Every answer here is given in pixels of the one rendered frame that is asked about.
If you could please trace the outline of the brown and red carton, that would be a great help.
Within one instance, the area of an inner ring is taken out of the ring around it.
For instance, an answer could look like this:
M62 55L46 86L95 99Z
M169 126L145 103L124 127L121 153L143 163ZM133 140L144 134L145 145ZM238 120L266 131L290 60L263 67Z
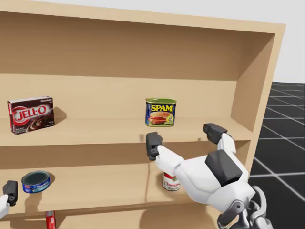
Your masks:
M36 131L55 125L53 98L8 100L10 128L15 135Z

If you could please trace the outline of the blue flat can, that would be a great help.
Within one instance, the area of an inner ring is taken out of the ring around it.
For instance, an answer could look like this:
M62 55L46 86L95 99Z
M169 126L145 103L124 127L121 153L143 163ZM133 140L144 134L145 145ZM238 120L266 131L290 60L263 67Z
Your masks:
M25 193L39 193L50 186L51 178L47 171L38 170L24 175L21 179L21 183Z

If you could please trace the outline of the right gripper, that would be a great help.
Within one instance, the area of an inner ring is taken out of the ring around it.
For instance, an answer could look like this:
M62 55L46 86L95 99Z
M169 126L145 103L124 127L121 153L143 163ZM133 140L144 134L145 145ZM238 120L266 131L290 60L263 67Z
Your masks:
M147 156L161 171L175 172L180 184L195 202L213 206L221 212L225 212L234 200L247 204L254 196L254 190L247 183L248 171L235 156L234 139L227 129L217 124L204 124L203 131L207 139L217 145L218 150L228 152L227 155L242 172L239 180L222 187L205 163L207 156L184 160L162 145L163 139L157 132L146 135Z

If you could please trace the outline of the green and blue rectangular can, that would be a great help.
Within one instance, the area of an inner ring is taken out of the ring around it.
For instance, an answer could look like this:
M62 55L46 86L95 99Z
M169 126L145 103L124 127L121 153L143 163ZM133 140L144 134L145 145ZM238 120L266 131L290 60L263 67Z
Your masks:
M145 124L150 127L174 126L175 99L146 98Z

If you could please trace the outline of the red and white can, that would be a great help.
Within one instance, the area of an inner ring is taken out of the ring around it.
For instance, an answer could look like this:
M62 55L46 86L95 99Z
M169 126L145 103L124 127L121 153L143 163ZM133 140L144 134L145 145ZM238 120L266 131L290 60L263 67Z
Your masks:
M177 191L180 189L180 182L176 176L170 176L167 173L163 173L163 188L168 191Z

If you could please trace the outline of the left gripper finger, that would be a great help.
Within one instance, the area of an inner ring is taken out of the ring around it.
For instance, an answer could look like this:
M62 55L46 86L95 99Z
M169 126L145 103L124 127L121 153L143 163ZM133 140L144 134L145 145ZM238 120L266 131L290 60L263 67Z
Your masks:
M0 218L8 214L9 208L16 205L18 201L18 182L8 180L3 186L3 195L0 197Z

